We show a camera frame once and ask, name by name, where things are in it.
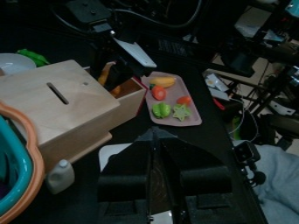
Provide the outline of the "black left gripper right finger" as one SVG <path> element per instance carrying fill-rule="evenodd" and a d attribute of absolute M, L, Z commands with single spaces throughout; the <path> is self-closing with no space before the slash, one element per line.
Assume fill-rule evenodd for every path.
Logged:
<path fill-rule="evenodd" d="M 253 187 L 266 181 L 257 153 L 227 165 L 211 152 L 163 129 L 154 131 L 174 224 L 267 224 Z"/>

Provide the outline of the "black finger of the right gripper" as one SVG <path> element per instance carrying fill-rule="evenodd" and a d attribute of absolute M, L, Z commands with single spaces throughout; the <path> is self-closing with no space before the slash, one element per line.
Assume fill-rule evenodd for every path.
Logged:
<path fill-rule="evenodd" d="M 108 63 L 112 63 L 112 66 L 107 70 L 107 81 L 104 84 L 107 91 L 111 91 L 134 76 L 142 77 L 154 71 L 152 68 L 146 68 L 131 59 L 127 59 L 119 51 L 116 44 L 103 45 L 95 52 L 94 62 L 91 64 L 91 75 L 95 79 L 102 77 L 104 66 Z"/>

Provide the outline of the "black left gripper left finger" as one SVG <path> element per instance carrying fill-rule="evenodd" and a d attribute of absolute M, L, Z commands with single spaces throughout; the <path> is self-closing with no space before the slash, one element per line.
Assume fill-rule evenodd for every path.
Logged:
<path fill-rule="evenodd" d="M 150 224 L 155 131 L 107 161 L 98 178 L 98 224 Z"/>

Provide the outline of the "finger of the right gripper with grey pad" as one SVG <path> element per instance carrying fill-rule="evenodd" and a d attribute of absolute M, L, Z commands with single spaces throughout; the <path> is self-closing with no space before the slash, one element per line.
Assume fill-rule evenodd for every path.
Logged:
<path fill-rule="evenodd" d="M 114 38 L 119 51 L 126 56 L 127 59 L 136 62 L 142 67 L 156 68 L 156 64 L 151 57 L 147 55 L 144 49 L 138 43 L 127 43 L 116 38 Z"/>

